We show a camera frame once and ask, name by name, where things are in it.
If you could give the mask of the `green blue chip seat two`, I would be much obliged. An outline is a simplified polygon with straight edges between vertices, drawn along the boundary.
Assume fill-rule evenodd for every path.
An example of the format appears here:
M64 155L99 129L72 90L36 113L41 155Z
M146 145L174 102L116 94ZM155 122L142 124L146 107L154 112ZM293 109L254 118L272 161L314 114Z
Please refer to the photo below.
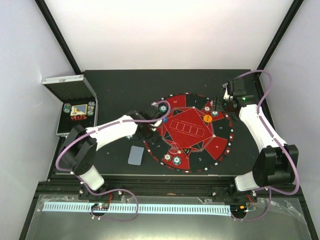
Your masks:
M219 115L219 112L218 112L218 111L212 111L212 112L211 112L211 115L212 115L213 117L217 117L217 116Z

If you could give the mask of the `blue playing card deck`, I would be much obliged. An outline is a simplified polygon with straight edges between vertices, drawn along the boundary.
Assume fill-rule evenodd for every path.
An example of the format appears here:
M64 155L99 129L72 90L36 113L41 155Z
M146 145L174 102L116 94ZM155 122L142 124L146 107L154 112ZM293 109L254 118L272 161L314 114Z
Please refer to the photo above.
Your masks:
M140 166L142 163L143 154L143 147L133 145L130 149L127 163L133 166Z

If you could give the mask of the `yellow big blind button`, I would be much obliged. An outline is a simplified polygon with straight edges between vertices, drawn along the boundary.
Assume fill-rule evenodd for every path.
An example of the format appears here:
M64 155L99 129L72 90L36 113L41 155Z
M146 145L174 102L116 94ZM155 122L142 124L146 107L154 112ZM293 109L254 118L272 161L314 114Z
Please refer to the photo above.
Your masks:
M205 123L211 123L213 121L213 117L211 115L208 115L206 114L204 117L203 117L203 121Z

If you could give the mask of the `white blue chip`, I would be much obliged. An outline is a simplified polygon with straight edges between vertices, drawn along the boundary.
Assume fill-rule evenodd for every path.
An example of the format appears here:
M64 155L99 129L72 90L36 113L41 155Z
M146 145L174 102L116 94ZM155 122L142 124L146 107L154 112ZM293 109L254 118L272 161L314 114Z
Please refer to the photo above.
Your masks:
M154 106L154 107L156 107L156 108L159 107L159 104L158 104L157 102L152 102L151 105Z

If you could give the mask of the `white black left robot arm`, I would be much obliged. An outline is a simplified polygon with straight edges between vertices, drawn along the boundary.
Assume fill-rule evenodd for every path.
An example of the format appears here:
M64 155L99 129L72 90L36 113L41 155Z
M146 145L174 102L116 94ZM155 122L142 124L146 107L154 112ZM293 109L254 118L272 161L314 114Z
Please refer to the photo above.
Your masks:
M55 167L59 171L76 175L89 188L89 193L101 200L107 195L108 188L95 167L96 152L126 137L144 141L156 140L159 136L156 128L163 122L164 115L165 113L152 106L145 112L130 111L102 125L87 128L77 125L60 148Z

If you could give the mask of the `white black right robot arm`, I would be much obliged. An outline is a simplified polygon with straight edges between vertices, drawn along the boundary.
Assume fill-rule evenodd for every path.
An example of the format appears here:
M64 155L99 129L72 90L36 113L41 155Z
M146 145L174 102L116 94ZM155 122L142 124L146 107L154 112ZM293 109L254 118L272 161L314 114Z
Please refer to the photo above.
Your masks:
M228 198L234 202L240 201L246 191L267 188L284 195L294 195L300 188L298 148L294 144L288 145L279 136L254 100L254 96L242 96L232 99L215 97L211 101L213 112L238 115L259 150L252 170L235 177L235 184L227 189Z

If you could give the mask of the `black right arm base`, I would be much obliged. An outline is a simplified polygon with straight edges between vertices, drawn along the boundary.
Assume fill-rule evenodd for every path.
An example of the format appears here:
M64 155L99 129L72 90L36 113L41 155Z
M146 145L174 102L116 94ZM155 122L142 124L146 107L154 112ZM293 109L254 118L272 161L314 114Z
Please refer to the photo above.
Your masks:
M228 186L213 186L210 190L211 197L216 202L238 202L240 200L237 188L233 183Z

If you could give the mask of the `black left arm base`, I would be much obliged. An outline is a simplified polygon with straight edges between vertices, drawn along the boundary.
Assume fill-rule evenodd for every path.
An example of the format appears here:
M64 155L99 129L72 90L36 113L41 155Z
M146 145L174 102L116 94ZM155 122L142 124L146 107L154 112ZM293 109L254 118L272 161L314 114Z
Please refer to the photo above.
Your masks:
M110 199L112 199L113 194L112 193L106 193L107 186L103 184L98 190L91 189L88 185L82 185L79 194L78 199L79 200L86 200L89 202L96 202L96 201L102 201L107 202Z

